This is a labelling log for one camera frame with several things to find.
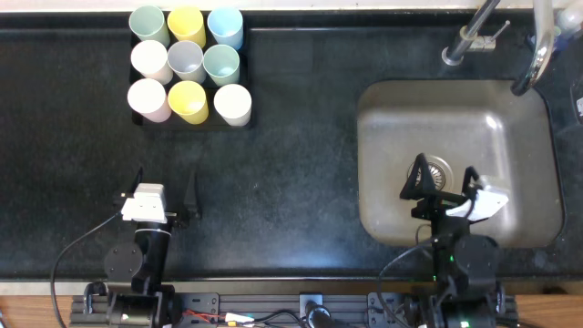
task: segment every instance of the cup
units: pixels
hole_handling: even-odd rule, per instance
[[[154,5],[144,5],[129,16],[129,28],[140,40],[156,40],[164,46],[170,44],[170,35],[164,13]]]
[[[243,15],[237,8],[223,7],[210,12],[209,30],[220,45],[239,50],[243,46]]]
[[[231,84],[217,91],[215,108],[233,127],[242,127],[251,119],[251,94],[245,87]]]
[[[196,82],[178,82],[168,93],[168,102],[170,108],[190,124],[200,124],[209,116],[207,95]]]
[[[226,45],[210,47],[204,54],[202,64],[217,86],[239,83],[239,54],[232,47]]]
[[[192,41],[178,41],[168,50],[168,64],[185,81],[204,82],[207,73],[202,66],[202,49]]]
[[[166,48],[158,41],[146,40],[131,51],[131,65],[144,77],[165,85],[172,79]]]
[[[168,27],[179,41],[196,42],[201,48],[207,44],[202,13],[195,6],[182,6],[170,12]]]
[[[152,78],[142,78],[129,88],[128,103],[132,109],[152,122],[164,122],[172,114],[166,100],[166,90]]]

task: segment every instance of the stainless steel sink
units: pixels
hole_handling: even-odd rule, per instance
[[[510,201],[473,233],[506,247],[552,242],[563,224],[547,107],[529,90],[514,96],[509,81],[386,81],[358,104],[361,221],[378,241],[414,245],[427,221],[411,218],[415,202],[400,200],[415,156],[427,155],[437,185],[460,193],[465,168],[498,177]],[[430,230],[421,230],[421,238]]]

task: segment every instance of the wooden floor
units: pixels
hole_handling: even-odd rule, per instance
[[[71,297],[59,296],[57,299],[67,323]],[[518,296],[517,301],[521,320],[541,328],[583,327],[583,296],[525,295]],[[0,310],[6,328],[59,328],[47,296],[0,297]]]

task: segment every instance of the black countertop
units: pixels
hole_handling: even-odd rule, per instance
[[[513,21],[496,51],[443,64],[441,50],[470,16],[248,13],[256,119],[252,129],[225,132],[132,124],[127,14],[3,16],[0,279],[46,279],[67,244],[113,213],[113,193],[140,165],[169,200],[182,198],[191,169],[199,175],[203,218],[175,231],[169,280],[374,276],[404,249],[377,242],[359,220],[356,102],[384,79],[518,76],[531,58],[531,14],[495,15],[486,30]],[[546,248],[504,250],[502,277],[583,274],[583,127],[570,95],[583,77],[582,53],[583,41],[572,44],[537,85],[552,120],[565,229]],[[58,275],[103,277],[105,252],[134,229],[109,224],[75,247]],[[430,275],[422,256],[388,273]]]

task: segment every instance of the chrome faucet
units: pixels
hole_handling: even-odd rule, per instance
[[[472,51],[492,51],[496,48],[496,38],[509,26],[506,21],[504,26],[493,36],[479,36],[478,31],[494,12],[500,0],[486,0],[467,26],[459,30],[452,46],[442,51],[442,59],[447,65],[457,66],[464,60],[464,54]],[[519,78],[512,84],[512,93],[517,96],[524,95],[540,79],[553,52],[555,43],[555,21],[553,18],[553,5],[551,0],[533,0],[535,24],[537,31],[537,43],[535,45],[532,62]]]

